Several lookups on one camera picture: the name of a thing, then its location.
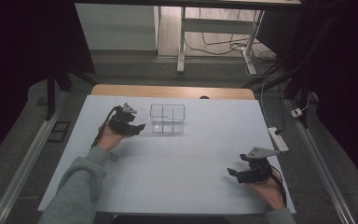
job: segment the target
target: clear plastic box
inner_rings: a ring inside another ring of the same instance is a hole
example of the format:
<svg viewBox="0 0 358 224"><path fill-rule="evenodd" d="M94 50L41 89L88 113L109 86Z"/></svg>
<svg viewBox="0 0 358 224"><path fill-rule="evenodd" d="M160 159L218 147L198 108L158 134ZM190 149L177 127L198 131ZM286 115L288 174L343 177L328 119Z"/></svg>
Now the clear plastic box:
<svg viewBox="0 0 358 224"><path fill-rule="evenodd" d="M151 105L153 133L182 133L185 122L184 105Z"/></svg>

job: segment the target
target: metal frame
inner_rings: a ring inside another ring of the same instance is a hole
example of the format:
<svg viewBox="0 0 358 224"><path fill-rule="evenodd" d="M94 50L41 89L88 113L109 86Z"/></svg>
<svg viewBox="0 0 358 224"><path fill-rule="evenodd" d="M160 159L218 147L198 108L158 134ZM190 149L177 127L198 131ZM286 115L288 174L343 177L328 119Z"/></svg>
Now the metal frame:
<svg viewBox="0 0 358 224"><path fill-rule="evenodd" d="M286 106L289 111L294 110L295 108L292 106L292 103L289 100L285 100ZM333 178L333 175L330 173L329 168L327 167L324 158L319 151L319 148L316 146L315 141L313 140L310 131L306 129L300 120L296 119L296 126L298 132L301 135L309 153L310 158L315 165L316 170L318 171L319 176L324 183L324 187L327 193L330 195L333 205L337 210L337 214L341 219L343 224L355 224L356 221L351 213L351 209L349 208L347 202L345 201L344 196L342 195L341 190L339 189L336 181Z"/></svg>
<svg viewBox="0 0 358 224"><path fill-rule="evenodd" d="M30 145L27 154L22 160L19 169L17 170L16 174L14 174L9 185L7 186L7 189L0 201L0 223L6 222L14 203L20 195L22 187L24 186L32 169L34 168L34 163L36 162L43 146L48 140L48 135L50 134L58 116L62 111L62 106L68 94L68 92L64 91L59 94L56 102L56 110L51 115L49 120L45 120L43 122L39 132L34 138L33 143Z"/></svg>
<svg viewBox="0 0 358 224"><path fill-rule="evenodd" d="M183 74L185 72L185 32L199 32L199 33L216 33L216 34L236 34L249 35L249 40L246 48L242 50L242 55L246 61L250 75L256 75L255 66L250 56L252 45L255 41L258 27L263 17L263 12L260 11L255 18L255 21L222 21L210 19L186 19L186 8L181 8L181 31L180 44L178 52L177 73Z"/></svg>
<svg viewBox="0 0 358 224"><path fill-rule="evenodd" d="M318 8L329 10L338 5L340 1L341 0L335 0L328 4L318 4ZM283 4L273 2L272 0L271 2L246 2L236 0L75 0L75 3L165 7L211 7L275 11L313 11L315 9L314 6L306 4Z"/></svg>

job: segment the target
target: floor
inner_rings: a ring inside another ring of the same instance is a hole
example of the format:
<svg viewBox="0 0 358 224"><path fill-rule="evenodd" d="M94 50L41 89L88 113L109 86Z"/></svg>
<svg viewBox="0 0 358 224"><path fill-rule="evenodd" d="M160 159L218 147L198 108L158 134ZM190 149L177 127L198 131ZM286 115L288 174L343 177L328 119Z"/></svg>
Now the floor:
<svg viewBox="0 0 358 224"><path fill-rule="evenodd" d="M224 10L221 13L223 18L226 17L227 13L229 14ZM194 40L194 43L191 43L201 48L202 39L201 37L197 39ZM221 40L226 40L226 36L220 39L208 39L211 42ZM236 55L211 57L208 54L208 56L203 55L202 57L189 57L186 59L186 72L178 76L176 74L176 59L174 58L175 48L172 48L172 50L171 53L168 53L167 50L164 53L165 57L139 52L112 53L95 50L91 54L97 74L89 76L101 83L111 84L220 88L240 88L243 84L253 80L246 76L241 56ZM256 64L256 69L260 73L263 73L269 67L270 63ZM273 77L268 77L257 85L262 85L262 83L280 76L282 72L278 71ZM6 223L36 223L40 217L36 208L64 151L83 102L92 89L91 85L83 80L72 75L70 78L74 87L69 92L58 118L58 122L66 125L66 129L64 132L60 132L60 128L57 127L54 129L57 132L52 132L49 135L34 169L8 214ZM280 156L279 161L295 202L297 210L295 219L297 223L309 224L345 223L337 215L333 201L326 192L324 183L310 158L310 152L299 134L296 121L291 117L290 110L282 98L282 90L284 90L285 84L263 92L263 97L261 97L261 92L255 92L255 96L264 107L268 121L276 127L285 129L282 137L291 151L288 155ZM294 99L292 103L297 104L298 102ZM0 200L45 119L46 105L46 82L37 83L29 91L27 106L24 107L21 116L0 146ZM358 171L334 137L319 122L315 112L316 108L317 100L310 98L310 106L308 107L309 130L344 200L351 209L356 220L355 223L358 223ZM108 214L98 214L94 223L110 223L111 219L112 217ZM230 223L267 223L264 217L230 217L226 220ZM223 223L222 220L215 221L216 223ZM143 219L142 223L153 223L153 221Z"/></svg>

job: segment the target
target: white table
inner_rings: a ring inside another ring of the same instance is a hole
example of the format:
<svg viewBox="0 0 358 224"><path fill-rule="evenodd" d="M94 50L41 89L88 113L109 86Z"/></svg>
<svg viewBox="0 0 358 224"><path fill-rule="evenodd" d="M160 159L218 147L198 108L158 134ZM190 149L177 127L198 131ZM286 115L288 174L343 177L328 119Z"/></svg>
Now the white table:
<svg viewBox="0 0 358 224"><path fill-rule="evenodd" d="M139 136L125 139L106 164L107 176L97 211L114 214L208 215L264 214L267 205L227 168L248 169L240 154L253 147L273 149L256 100L199 100L88 96L38 210L54 197L71 162L86 156L97 128L116 105L138 111L134 125L145 123ZM152 133L152 104L185 105L185 131ZM281 170L276 157L268 158ZM288 207L295 212L290 194Z"/></svg>

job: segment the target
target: black cable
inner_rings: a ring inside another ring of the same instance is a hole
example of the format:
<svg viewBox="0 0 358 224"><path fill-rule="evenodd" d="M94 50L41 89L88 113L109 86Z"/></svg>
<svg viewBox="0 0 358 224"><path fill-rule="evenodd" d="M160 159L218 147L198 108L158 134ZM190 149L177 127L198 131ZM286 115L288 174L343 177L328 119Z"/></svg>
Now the black cable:
<svg viewBox="0 0 358 224"><path fill-rule="evenodd" d="M235 45L238 45L238 47L244 47L246 48L246 46L248 45L247 43L241 43L241 42L232 42L230 43L230 47L232 48L232 46L235 46Z"/></svg>
<svg viewBox="0 0 358 224"><path fill-rule="evenodd" d="M262 75L260 75L258 77L254 76L253 78L255 78L255 80L252 80L252 81L246 83L241 88L242 89L249 88L251 85L253 85L254 83L256 83L256 82L258 82L260 80L262 80L263 78L270 77L280 67L281 67L281 65L279 63L274 63L272 66L269 67L269 69L267 69L266 72L264 72Z"/></svg>
<svg viewBox="0 0 358 224"><path fill-rule="evenodd" d="M230 10L230 15L228 16L227 19L231 18L232 16L232 11L233 9ZM240 18L240 14L241 14L241 9L238 11L238 15L237 15L237 20ZM203 18L203 15L202 15L202 11L201 11L201 8L199 7L199 17L200 18ZM217 45L217 44L226 44L226 43L229 43L231 45L231 42L235 41L242 41L242 40L248 40L249 38L244 38L244 39L237 39L237 40L233 40L233 36L234 35L231 35L231 38L230 40L228 41L221 41L221 42L213 42L213 43L207 43L206 40L205 40L205 36L204 36L204 33L201 33L202 34L202 40L204 42L205 45Z"/></svg>
<svg viewBox="0 0 358 224"><path fill-rule="evenodd" d="M230 52L232 52L232 51L235 50L235 49L231 49L231 50L229 50L229 51L227 51L227 52L223 52L223 53L213 53L213 52L210 52L210 51L207 51L207 50L204 50L204 49L194 49L194 48L191 48L191 47L187 44L186 39L185 39L185 44L186 44L186 46L187 46L188 48L190 48L190 49L197 50L197 51L201 51L201 52L205 52L205 53L209 53L209 54L212 54L212 55L224 55L224 54L228 54L228 53L230 53Z"/></svg>
<svg viewBox="0 0 358 224"><path fill-rule="evenodd" d="M104 131L106 125L107 125L107 122L109 121L110 116L113 114L113 112L114 112L116 109L117 109L116 106L113 107L113 109L112 109L112 110L109 112L109 114L107 115L105 121L103 122L103 125L101 126L100 130L98 131L97 136L96 136L95 139L94 139L94 142L93 142L92 145L91 145L91 148L97 146L97 143L98 143L98 141L100 141L101 136L103 135L103 131Z"/></svg>
<svg viewBox="0 0 358 224"><path fill-rule="evenodd" d="M274 174L271 174L271 178L275 181L275 183L277 183L277 185L280 187L280 189L281 189L281 194L282 194L282 199L283 199L283 203L284 203L284 205L285 206L287 206L287 196L286 196L286 189L284 188L284 186L283 186L283 176L282 176L282 174L281 174L281 172L279 172L279 170L275 167L275 166L272 166L271 165L271 167L272 168L274 168L276 171L277 171L277 173L278 173L278 175L280 176L280 179L278 178L278 177L276 177Z"/></svg>
<svg viewBox="0 0 358 224"><path fill-rule="evenodd" d="M266 52L270 52L270 51L272 52L272 50L261 51L261 52L258 54L258 57L256 57L254 51L251 50L251 52L252 52L252 59L254 59L254 60L255 60L256 62L258 62L258 63L276 63L276 62L277 62L276 59L262 59L262 58L260 57L260 55L261 55L262 53L266 53Z"/></svg>
<svg viewBox="0 0 358 224"><path fill-rule="evenodd" d="M241 43L241 42L230 42L229 43L229 47L231 48L231 49L238 49L238 48L246 48L246 45L247 44L244 44L244 43Z"/></svg>
<svg viewBox="0 0 358 224"><path fill-rule="evenodd" d="M231 8L231 9L225 8L224 11L226 12L226 11L228 11L228 10L229 10L229 14L228 14L227 20L228 20L228 19L231 19L232 11L234 11L234 9L232 9L232 8Z"/></svg>
<svg viewBox="0 0 358 224"><path fill-rule="evenodd" d="M272 128L272 125L269 122L269 119L267 118L266 110L264 109L264 102L263 102L264 85L265 84L263 84L263 86L261 87L261 94L260 94L261 112L263 113L263 117L266 123L269 125L270 128Z"/></svg>

